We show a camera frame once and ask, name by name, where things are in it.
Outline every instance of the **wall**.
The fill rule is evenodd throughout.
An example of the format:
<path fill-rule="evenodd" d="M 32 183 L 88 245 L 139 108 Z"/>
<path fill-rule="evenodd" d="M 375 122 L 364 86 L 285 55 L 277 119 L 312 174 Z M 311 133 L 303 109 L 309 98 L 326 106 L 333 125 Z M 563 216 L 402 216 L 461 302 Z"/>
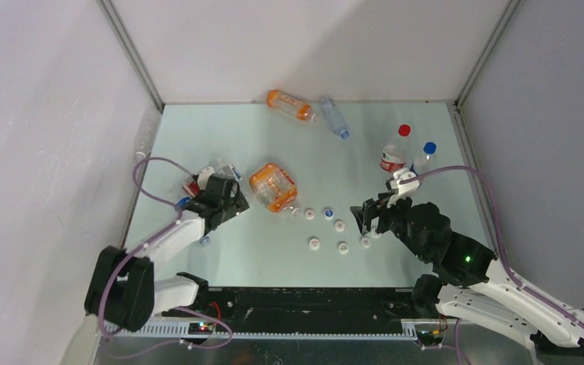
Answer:
<path fill-rule="evenodd" d="M 154 117 L 96 2 L 0 1 L 0 363 L 59 363 Z"/>
<path fill-rule="evenodd" d="M 463 116 L 515 269 L 584 307 L 584 2 L 524 2 Z"/>
<path fill-rule="evenodd" d="M 123 0 L 167 103 L 454 99 L 507 0 Z"/>

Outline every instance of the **white bottle cap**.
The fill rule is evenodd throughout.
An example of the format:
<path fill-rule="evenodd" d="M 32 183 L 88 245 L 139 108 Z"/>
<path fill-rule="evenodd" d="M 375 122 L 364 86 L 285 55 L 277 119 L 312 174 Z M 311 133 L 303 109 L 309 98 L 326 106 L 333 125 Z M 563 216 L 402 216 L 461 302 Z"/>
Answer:
<path fill-rule="evenodd" d="M 331 208 L 326 208 L 323 211 L 323 217 L 325 219 L 327 219 L 328 221 L 332 220 L 332 218 L 335 217 L 335 211 L 333 211 Z"/>
<path fill-rule="evenodd" d="M 312 208 L 307 208 L 306 209 L 306 219 L 308 221 L 311 221 L 312 219 L 314 219 L 315 215 L 316 214 L 314 213 L 314 210 Z"/>
<path fill-rule="evenodd" d="M 344 223 L 344 221 L 336 221 L 335 222 L 335 229 L 337 230 L 337 232 L 343 232 L 346 229 L 346 223 Z"/>
<path fill-rule="evenodd" d="M 363 236 L 361 237 L 361 240 L 359 241 L 361 243 L 361 245 L 367 249 L 368 247 L 370 247 L 370 238 Z"/>
<path fill-rule="evenodd" d="M 319 245 L 321 244 L 319 242 L 319 239 L 316 237 L 313 237 L 310 239 L 310 241 L 308 242 L 310 248 L 312 251 L 316 251 L 317 249 L 319 249 Z"/>
<path fill-rule="evenodd" d="M 339 246 L 337 246 L 337 249 L 339 250 L 339 253 L 345 255 L 348 253 L 348 244 L 346 242 L 340 242 Z"/>

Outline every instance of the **plastic bottle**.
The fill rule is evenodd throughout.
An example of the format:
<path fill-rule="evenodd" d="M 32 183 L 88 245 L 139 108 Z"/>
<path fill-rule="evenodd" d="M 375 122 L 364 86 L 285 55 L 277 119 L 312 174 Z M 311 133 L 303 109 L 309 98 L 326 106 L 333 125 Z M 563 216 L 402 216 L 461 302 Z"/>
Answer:
<path fill-rule="evenodd" d="M 382 162 L 379 164 L 382 170 L 393 173 L 404 167 L 410 160 L 409 152 L 411 143 L 408 136 L 411 134 L 411 127 L 402 124 L 398 129 L 399 137 L 394 137 L 385 147 L 382 153 Z"/>
<path fill-rule="evenodd" d="M 413 159 L 411 171 L 415 175 L 420 175 L 421 173 L 426 173 L 433 169 L 436 148 L 436 144 L 433 142 L 427 142 L 422 149 L 422 154 Z"/>
<path fill-rule="evenodd" d="M 328 97 L 322 97 L 319 99 L 319 109 L 323 113 L 323 117 L 328 121 L 328 126 L 333 133 L 341 137 L 341 139 L 347 139 L 351 136 L 348 131 L 348 124 L 346 123 L 346 118 L 341 114 L 335 101 Z"/>
<path fill-rule="evenodd" d="M 270 90 L 267 104 L 271 109 L 279 110 L 303 122 L 317 120 L 317 114 L 308 103 L 283 94 L 280 90 Z"/>
<path fill-rule="evenodd" d="M 296 217 L 301 214 L 297 186 L 287 173 L 273 163 L 267 163 L 249 178 L 249 186 L 269 211 L 287 211 Z"/>

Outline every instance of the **bottle with orange label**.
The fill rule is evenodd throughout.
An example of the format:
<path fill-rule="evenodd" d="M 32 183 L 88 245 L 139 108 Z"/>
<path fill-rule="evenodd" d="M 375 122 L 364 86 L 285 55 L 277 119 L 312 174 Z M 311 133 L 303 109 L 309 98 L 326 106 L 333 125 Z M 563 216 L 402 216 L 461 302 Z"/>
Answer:
<path fill-rule="evenodd" d="M 249 186 L 256 198 L 274 213 L 288 211 L 294 216 L 301 213 L 297 200 L 297 186 L 287 173 L 273 163 L 267 163 L 252 177 Z"/>
<path fill-rule="evenodd" d="M 316 122 L 319 118 L 310 104 L 284 94 L 280 90 L 270 90 L 267 99 L 268 106 L 273 110 L 279 110 L 302 122 Z"/>

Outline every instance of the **table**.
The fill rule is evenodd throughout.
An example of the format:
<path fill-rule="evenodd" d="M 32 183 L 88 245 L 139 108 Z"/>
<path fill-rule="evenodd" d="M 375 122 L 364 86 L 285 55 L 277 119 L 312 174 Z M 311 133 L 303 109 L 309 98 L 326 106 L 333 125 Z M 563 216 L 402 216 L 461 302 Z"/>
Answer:
<path fill-rule="evenodd" d="M 463 164 L 456 130 L 446 103 L 339 103 L 351 136 L 341 140 L 324 122 L 304 124 L 269 110 L 262 103 L 167 105 L 152 156 L 168 157 L 190 170 L 206 167 L 217 157 L 233 163 L 248 179 L 267 162 L 284 168 L 295 180 L 304 208 L 317 217 L 291 217 L 267 211 L 258 202 L 209 236 L 211 244 L 193 243 L 156 274 L 170 278 L 187 271 L 212 286 L 262 287 L 412 287 L 430 265 L 419 262 L 393 235 L 360 245 L 349 207 L 386 190 L 379 168 L 382 149 L 397 128 L 407 123 L 415 150 L 437 143 L 438 167 Z M 185 174 L 163 162 L 151 162 L 143 187 L 177 202 Z M 489 246 L 486 225 L 466 172 L 427 179 L 413 196 L 414 204 L 433 202 L 451 218 L 452 228 Z M 343 233 L 322 216 L 333 208 L 346 223 Z M 173 219 L 173 209 L 141 195 L 133 213 L 127 247 L 135 247 Z M 309 238 L 320 239 L 318 250 Z M 349 245 L 348 254 L 337 250 Z"/>

